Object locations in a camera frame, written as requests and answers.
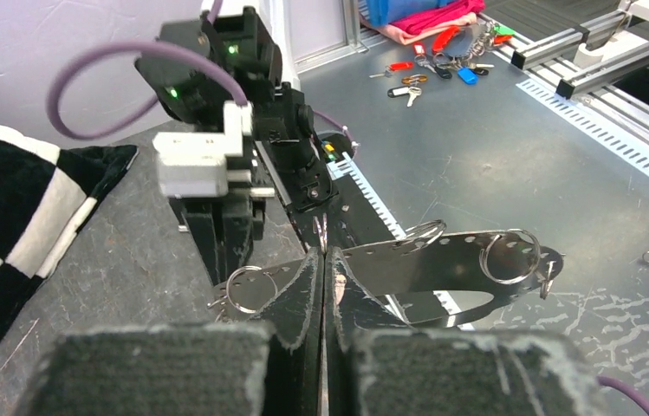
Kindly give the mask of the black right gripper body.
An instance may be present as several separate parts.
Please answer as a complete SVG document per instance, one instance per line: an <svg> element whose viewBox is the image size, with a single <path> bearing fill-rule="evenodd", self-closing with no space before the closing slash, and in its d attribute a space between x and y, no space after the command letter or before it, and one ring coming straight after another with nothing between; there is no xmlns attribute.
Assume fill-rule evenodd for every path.
<svg viewBox="0 0 649 416"><path fill-rule="evenodd" d="M221 198L170 198L169 206L182 230L191 234L211 285L250 259L255 241L263 238L267 200L243 194Z"/></svg>

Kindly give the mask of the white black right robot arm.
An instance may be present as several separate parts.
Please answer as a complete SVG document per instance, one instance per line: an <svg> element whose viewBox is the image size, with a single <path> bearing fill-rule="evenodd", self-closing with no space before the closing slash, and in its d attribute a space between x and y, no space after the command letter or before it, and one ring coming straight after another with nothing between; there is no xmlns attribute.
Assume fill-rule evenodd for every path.
<svg viewBox="0 0 649 416"><path fill-rule="evenodd" d="M266 204L291 211L337 193L301 91L282 77L282 51L252 7L235 16L165 23L134 66L190 133L153 139L161 192L189 231L212 284L263 236Z"/></svg>

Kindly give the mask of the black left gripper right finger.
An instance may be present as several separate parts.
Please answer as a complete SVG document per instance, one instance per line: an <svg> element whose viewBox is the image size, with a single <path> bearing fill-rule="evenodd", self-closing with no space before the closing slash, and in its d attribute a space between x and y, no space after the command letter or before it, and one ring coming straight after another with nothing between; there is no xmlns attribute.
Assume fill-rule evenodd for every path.
<svg viewBox="0 0 649 416"><path fill-rule="evenodd" d="M602 415L579 349L546 331L413 328L390 314L344 253L325 262L332 415Z"/></svg>

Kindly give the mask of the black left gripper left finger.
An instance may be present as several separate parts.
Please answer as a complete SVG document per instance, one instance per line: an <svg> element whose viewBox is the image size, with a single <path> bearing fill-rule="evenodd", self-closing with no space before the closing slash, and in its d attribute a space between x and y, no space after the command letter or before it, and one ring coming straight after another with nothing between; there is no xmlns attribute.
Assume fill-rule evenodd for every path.
<svg viewBox="0 0 649 416"><path fill-rule="evenodd" d="M61 336L18 415L316 415L323 255L250 318L98 327Z"/></svg>

